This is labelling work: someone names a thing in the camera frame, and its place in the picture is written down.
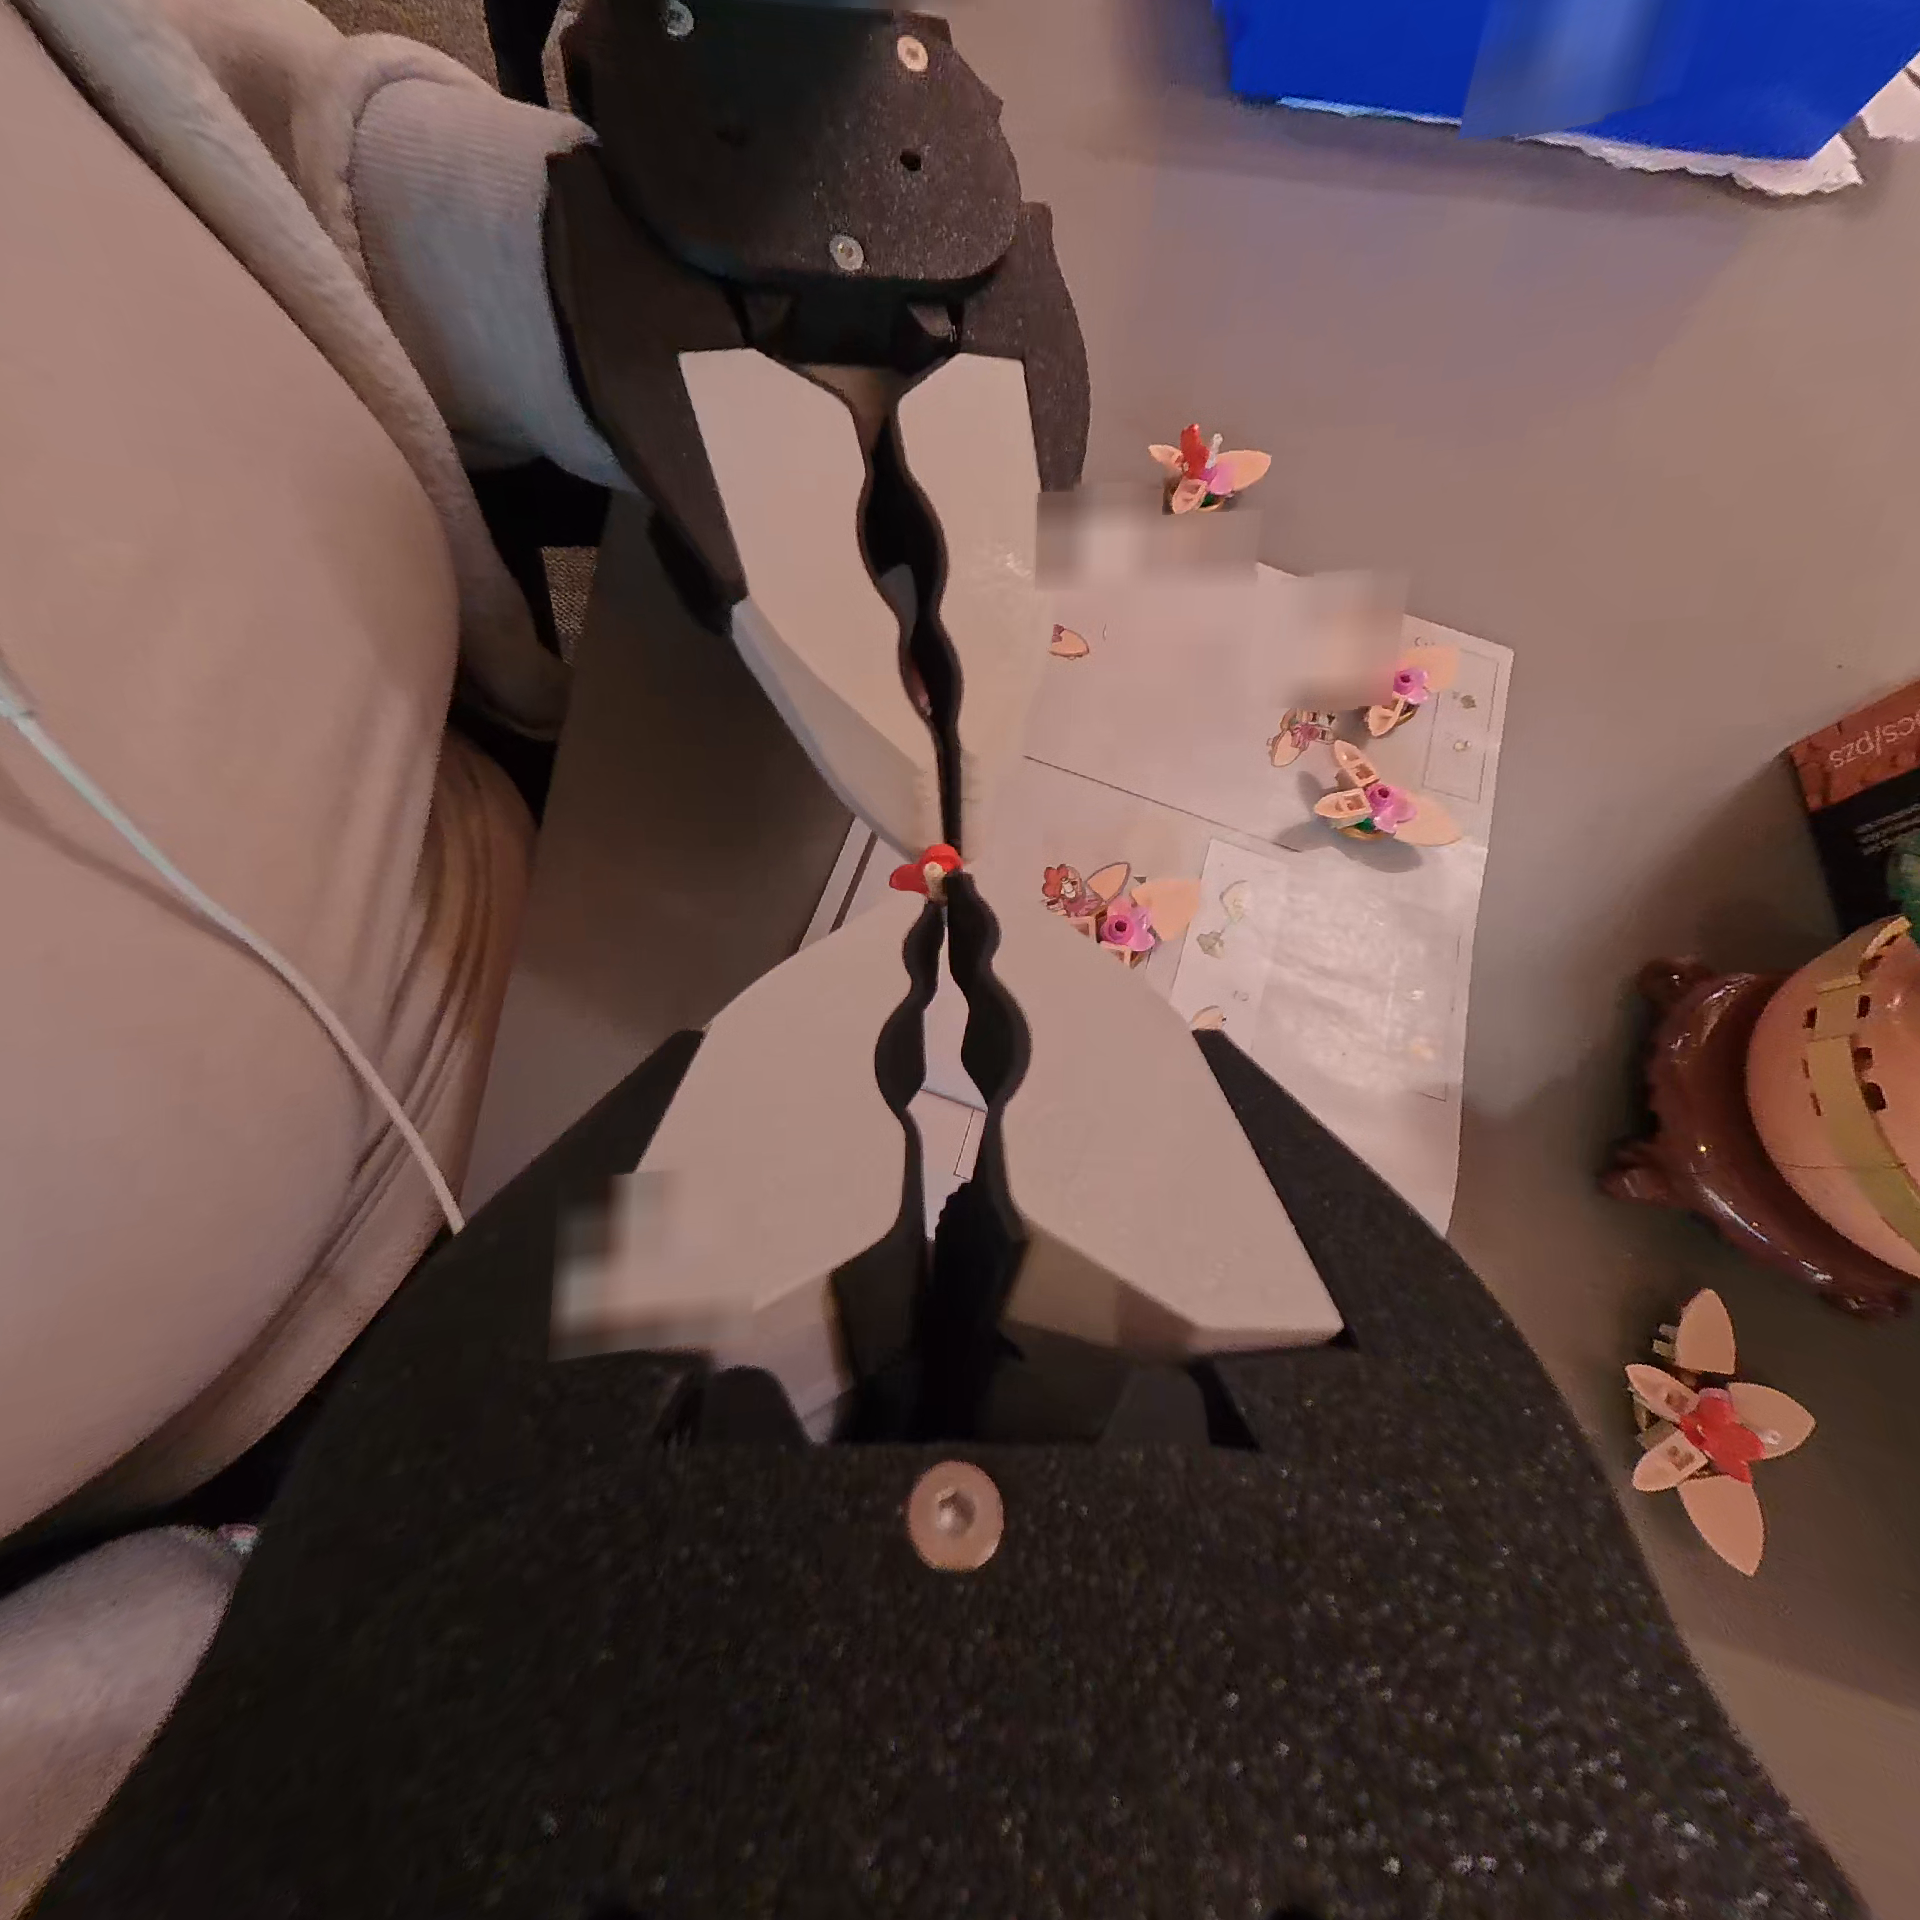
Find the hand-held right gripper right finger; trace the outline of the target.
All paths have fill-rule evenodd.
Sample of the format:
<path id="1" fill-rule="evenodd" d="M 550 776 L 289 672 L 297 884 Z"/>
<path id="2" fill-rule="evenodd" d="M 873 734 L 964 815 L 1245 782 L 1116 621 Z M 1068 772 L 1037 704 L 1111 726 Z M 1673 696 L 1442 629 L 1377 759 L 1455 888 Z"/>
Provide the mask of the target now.
<path id="1" fill-rule="evenodd" d="M 932 1430 L 1091 1441 L 1142 1383 L 1346 1328 L 1189 1024 L 993 873 L 943 884 L 974 1175 L 932 1255 Z"/>

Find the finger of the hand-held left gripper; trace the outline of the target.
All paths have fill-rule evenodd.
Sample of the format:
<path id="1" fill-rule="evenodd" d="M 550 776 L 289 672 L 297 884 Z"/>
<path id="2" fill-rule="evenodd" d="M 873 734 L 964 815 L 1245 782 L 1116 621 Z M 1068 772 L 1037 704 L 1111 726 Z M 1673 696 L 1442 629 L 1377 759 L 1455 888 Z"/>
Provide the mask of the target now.
<path id="1" fill-rule="evenodd" d="M 877 601 L 862 639 L 862 720 L 879 742 L 870 827 L 905 855 L 932 844 L 972 847 L 993 795 L 1025 744 L 1046 663 L 1037 582 L 1039 469 L 1025 371 L 1012 359 L 957 355 L 926 372 L 891 421 L 897 493 L 931 533 L 919 587 L 922 669 L 954 672 L 950 691 L 915 707 L 903 672 L 900 616 Z"/>
<path id="2" fill-rule="evenodd" d="M 754 349 L 685 352 L 679 371 L 746 582 L 737 652 L 867 827 L 900 853 L 942 844 L 937 747 L 862 545 L 870 471 L 846 398 Z"/>

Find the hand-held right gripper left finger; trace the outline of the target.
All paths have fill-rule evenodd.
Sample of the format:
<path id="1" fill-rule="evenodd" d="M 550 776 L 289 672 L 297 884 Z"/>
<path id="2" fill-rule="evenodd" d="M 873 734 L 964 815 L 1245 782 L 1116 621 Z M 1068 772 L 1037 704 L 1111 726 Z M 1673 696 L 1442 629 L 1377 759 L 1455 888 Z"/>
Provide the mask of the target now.
<path id="1" fill-rule="evenodd" d="M 931 1271 L 910 1101 L 943 911 L 852 916 L 738 993 L 637 1160 L 637 1340 L 774 1377 L 837 1437 L 911 1344 Z"/>

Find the grey desk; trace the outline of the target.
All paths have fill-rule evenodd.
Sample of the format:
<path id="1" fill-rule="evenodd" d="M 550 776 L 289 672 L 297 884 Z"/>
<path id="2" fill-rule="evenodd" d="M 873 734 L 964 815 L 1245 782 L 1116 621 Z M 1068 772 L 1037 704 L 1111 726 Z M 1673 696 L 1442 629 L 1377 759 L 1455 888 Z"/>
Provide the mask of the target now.
<path id="1" fill-rule="evenodd" d="M 1209 5 L 943 12 L 1057 214 L 1089 477 L 1219 422 L 1273 456 L 1266 560 L 1511 647 L 1451 1237 L 1617 1472 L 1626 1357 L 1694 1287 L 1812 1408 L 1761 1574 L 1623 1503 L 1775 1783 L 1916 1915 L 1916 1319 L 1598 1188 L 1636 971 L 1827 948 L 1786 750 L 1916 678 L 1916 149 L 1774 201 L 1236 102 Z"/>

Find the beige toy flower red core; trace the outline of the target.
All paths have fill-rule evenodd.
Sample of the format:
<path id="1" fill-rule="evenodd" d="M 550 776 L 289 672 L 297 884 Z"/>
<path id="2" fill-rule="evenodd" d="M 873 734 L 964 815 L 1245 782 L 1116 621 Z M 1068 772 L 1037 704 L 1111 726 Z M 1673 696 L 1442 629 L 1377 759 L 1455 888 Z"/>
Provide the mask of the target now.
<path id="1" fill-rule="evenodd" d="M 1162 475 L 1162 508 L 1167 517 L 1226 510 L 1257 487 L 1273 456 L 1262 447 L 1230 447 L 1222 433 L 1189 422 L 1173 443 L 1148 443 L 1148 456 Z"/>
<path id="2" fill-rule="evenodd" d="M 1711 1287 L 1660 1324 L 1647 1351 L 1623 1366 L 1639 1445 L 1630 1486 L 1676 1497 L 1698 1541 L 1756 1577 L 1770 1539 L 1757 1468 L 1802 1449 L 1818 1419 L 1798 1399 L 1741 1374 L 1732 1313 Z"/>

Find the pink flower on sheet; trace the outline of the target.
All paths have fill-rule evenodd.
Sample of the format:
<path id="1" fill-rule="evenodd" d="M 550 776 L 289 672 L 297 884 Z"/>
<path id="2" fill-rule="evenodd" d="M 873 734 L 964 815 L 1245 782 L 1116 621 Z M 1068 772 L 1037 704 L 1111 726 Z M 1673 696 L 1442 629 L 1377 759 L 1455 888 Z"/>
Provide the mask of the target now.
<path id="1" fill-rule="evenodd" d="M 1079 905 L 1089 937 L 1134 971 L 1164 947 L 1179 950 L 1201 905 L 1201 877 L 1139 877 L 1127 861 L 1114 861 L 1083 877 Z"/>

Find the white instruction booklet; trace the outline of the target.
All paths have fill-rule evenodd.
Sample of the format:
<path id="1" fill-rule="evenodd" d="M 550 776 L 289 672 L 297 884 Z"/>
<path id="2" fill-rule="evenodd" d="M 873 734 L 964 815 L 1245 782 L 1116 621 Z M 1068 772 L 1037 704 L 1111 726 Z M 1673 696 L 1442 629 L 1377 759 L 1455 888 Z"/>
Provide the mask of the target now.
<path id="1" fill-rule="evenodd" d="M 1514 656 L 1401 606 L 1377 575 L 1273 566 L 1057 591 L 979 865 L 1039 907 L 1114 861 L 1201 877 L 1179 950 L 1132 977 L 1231 1040 L 1446 1232 Z M 1453 686 L 1369 739 L 1364 709 L 1420 639 L 1455 645 Z M 1319 822 L 1338 735 L 1462 838 L 1405 847 Z"/>

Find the blue plastic bin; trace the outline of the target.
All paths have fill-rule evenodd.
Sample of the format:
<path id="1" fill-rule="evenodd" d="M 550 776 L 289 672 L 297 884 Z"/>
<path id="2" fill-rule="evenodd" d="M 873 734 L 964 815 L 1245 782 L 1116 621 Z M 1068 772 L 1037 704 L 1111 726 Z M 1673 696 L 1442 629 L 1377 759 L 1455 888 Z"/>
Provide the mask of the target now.
<path id="1" fill-rule="evenodd" d="M 1916 3 L 1227 3 L 1231 88 L 1673 153 L 1807 159 L 1918 48 Z"/>

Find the person's beige hoodie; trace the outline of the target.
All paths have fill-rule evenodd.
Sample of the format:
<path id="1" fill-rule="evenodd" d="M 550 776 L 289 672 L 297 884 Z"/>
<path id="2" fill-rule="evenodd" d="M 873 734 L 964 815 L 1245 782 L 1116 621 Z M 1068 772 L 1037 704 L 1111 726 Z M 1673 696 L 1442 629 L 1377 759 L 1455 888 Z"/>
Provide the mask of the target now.
<path id="1" fill-rule="evenodd" d="M 566 669 L 373 299 L 314 5 L 5 5 L 5 700 L 465 1177 Z M 180 1499 L 449 1213 L 325 1022 L 5 720 L 5 1543 Z"/>

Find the toy orchid plant in pot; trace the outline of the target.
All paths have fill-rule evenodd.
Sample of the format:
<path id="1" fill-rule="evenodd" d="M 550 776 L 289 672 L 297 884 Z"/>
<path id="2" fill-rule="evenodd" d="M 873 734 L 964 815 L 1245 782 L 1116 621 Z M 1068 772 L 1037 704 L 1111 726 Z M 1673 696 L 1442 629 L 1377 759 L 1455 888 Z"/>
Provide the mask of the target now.
<path id="1" fill-rule="evenodd" d="M 1635 982 L 1644 1125 L 1599 1171 L 1823 1305 L 1918 1295 L 1918 947 L 1887 916 L 1789 974 L 1662 958 Z"/>

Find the brown black toy set box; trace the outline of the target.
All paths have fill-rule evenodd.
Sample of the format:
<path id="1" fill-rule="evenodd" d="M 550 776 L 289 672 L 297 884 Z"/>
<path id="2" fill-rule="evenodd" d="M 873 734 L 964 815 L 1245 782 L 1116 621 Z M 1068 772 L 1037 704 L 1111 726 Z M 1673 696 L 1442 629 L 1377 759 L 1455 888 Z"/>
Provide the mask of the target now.
<path id="1" fill-rule="evenodd" d="M 1895 915 L 1887 864 L 1918 829 L 1918 684 L 1797 739 L 1787 763 L 1837 931 Z"/>

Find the white paper towels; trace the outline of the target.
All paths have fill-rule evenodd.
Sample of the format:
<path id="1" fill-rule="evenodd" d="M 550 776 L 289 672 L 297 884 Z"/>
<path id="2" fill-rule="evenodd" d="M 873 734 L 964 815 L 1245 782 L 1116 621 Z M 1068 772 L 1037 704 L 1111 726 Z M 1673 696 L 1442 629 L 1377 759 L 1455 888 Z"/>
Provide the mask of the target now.
<path id="1" fill-rule="evenodd" d="M 1719 179 L 1780 201 L 1827 196 L 1863 182 L 1855 155 L 1861 142 L 1918 143 L 1918 59 L 1910 59 L 1887 80 L 1861 108 L 1858 119 L 1849 127 L 1802 159 L 1663 150 L 1573 133 L 1533 135 L 1530 142 L 1585 153 L 1621 172 Z"/>

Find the person's light trouser leg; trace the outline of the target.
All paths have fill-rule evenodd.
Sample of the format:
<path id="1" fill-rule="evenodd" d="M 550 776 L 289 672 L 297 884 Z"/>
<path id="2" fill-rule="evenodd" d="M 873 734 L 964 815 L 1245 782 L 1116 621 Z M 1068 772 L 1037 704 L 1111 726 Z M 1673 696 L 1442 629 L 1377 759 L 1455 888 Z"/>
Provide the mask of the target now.
<path id="1" fill-rule="evenodd" d="M 259 1524 L 148 1526 L 3 1601 L 3 1915 L 116 1793 L 213 1644 Z"/>

